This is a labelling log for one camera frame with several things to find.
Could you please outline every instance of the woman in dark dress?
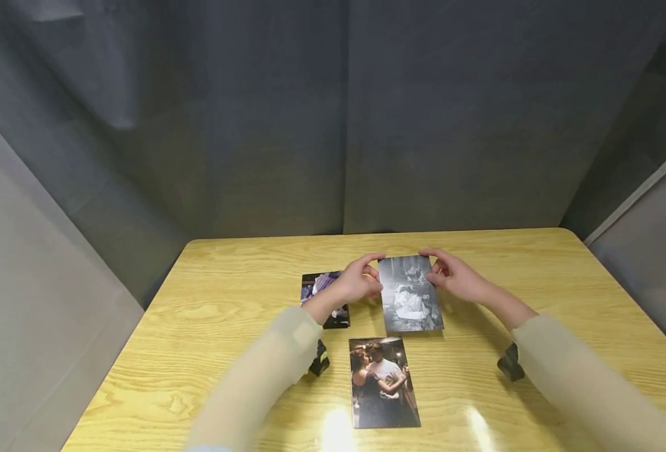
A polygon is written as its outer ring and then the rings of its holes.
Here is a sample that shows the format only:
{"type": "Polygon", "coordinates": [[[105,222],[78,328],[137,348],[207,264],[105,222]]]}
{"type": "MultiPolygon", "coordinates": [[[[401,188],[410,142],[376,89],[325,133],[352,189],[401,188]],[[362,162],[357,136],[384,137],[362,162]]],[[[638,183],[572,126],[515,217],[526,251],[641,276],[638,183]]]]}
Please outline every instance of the woman in dark dress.
{"type": "Polygon", "coordinates": [[[386,394],[395,394],[399,387],[404,385],[408,379],[407,374],[399,378],[394,384],[386,384],[385,379],[380,379],[375,373],[368,372],[365,367],[370,363],[370,358],[362,349],[350,352],[350,368],[352,369],[351,380],[353,382],[353,393],[357,397],[358,405],[358,428],[384,428],[386,425],[385,404],[380,398],[380,391],[386,394]]]}

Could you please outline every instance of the black and white photograph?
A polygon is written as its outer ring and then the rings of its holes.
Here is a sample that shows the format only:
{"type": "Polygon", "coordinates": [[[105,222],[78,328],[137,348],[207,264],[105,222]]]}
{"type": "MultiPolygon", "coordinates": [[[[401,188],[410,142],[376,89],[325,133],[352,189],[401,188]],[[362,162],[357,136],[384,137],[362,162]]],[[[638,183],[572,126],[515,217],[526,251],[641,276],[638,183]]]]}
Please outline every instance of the black and white photograph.
{"type": "Polygon", "coordinates": [[[350,339],[348,346],[353,427],[420,427],[403,339],[350,339]]]}
{"type": "MultiPolygon", "coordinates": [[[[325,287],[333,284],[333,281],[342,275],[342,271],[328,271],[324,273],[310,273],[303,275],[303,285],[300,289],[300,306],[305,301],[313,298],[315,294],[322,291],[325,287]]],[[[323,329],[348,328],[350,326],[350,311],[348,305],[344,304],[342,308],[333,311],[330,317],[325,320],[323,329]]]]}
{"type": "Polygon", "coordinates": [[[436,287],[426,279],[431,261],[424,256],[386,257],[379,261],[385,330],[442,330],[436,287]]]}

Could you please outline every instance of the beige sleeve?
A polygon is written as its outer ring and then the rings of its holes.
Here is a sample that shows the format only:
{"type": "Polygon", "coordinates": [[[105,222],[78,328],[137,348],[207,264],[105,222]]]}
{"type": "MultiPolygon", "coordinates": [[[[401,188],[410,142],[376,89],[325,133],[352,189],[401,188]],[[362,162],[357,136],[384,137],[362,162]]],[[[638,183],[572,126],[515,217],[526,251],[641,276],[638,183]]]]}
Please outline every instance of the beige sleeve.
{"type": "Polygon", "coordinates": [[[185,451],[199,446],[250,451],[272,405],[313,363],[322,330],[299,306],[287,308],[213,389],[185,451]]]}
{"type": "Polygon", "coordinates": [[[607,451],[666,451],[666,415],[555,319],[534,317],[512,336],[533,384],[607,451]]]}

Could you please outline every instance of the finger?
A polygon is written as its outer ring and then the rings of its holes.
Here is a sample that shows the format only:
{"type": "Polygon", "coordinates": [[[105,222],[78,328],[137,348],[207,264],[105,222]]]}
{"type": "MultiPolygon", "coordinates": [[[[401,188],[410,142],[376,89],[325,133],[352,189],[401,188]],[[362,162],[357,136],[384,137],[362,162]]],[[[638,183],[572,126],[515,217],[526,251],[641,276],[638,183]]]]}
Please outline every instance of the finger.
{"type": "Polygon", "coordinates": [[[420,256],[436,256],[439,261],[446,265],[450,273],[453,273],[453,269],[456,268],[456,264],[460,261],[457,257],[451,256],[447,252],[438,248],[421,249],[418,254],[420,256]]]}
{"type": "Polygon", "coordinates": [[[443,287],[446,284],[446,276],[441,275],[441,273],[428,273],[425,277],[438,287],[443,287]]]}
{"type": "Polygon", "coordinates": [[[358,271],[362,271],[363,267],[367,266],[372,261],[378,261],[385,257],[384,252],[372,252],[363,257],[359,257],[355,261],[348,264],[348,268],[357,268],[358,271]]]}
{"type": "Polygon", "coordinates": [[[366,284],[368,285],[367,295],[373,296],[380,294],[382,291],[382,284],[374,279],[371,279],[371,277],[366,277],[366,280],[366,284]]]}
{"type": "Polygon", "coordinates": [[[436,262],[433,264],[432,271],[433,273],[440,273],[441,270],[446,268],[446,264],[442,260],[436,259],[436,262]]]}
{"type": "Polygon", "coordinates": [[[363,267],[363,273],[366,275],[370,275],[372,279],[376,280],[377,282],[380,282],[380,275],[377,272],[377,270],[375,270],[375,268],[371,266],[365,266],[363,267]]]}

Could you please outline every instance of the wood grain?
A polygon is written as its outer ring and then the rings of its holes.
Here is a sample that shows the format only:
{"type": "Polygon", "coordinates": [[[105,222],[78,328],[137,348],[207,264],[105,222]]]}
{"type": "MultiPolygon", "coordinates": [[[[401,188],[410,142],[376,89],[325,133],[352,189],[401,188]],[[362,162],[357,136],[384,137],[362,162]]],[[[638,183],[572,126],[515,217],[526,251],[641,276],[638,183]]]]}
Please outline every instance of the wood grain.
{"type": "MultiPolygon", "coordinates": [[[[440,247],[560,319],[666,411],[666,338],[563,229],[195,240],[182,252],[77,424],[65,452],[179,451],[211,387],[286,306],[303,273],[367,252],[440,247]]],[[[325,330],[331,367],[275,405],[260,451],[591,451],[584,433],[528,382],[503,380],[510,343],[477,306],[442,299],[446,329],[404,335],[422,428],[355,430],[348,338],[385,336],[380,301],[325,330]]]]}

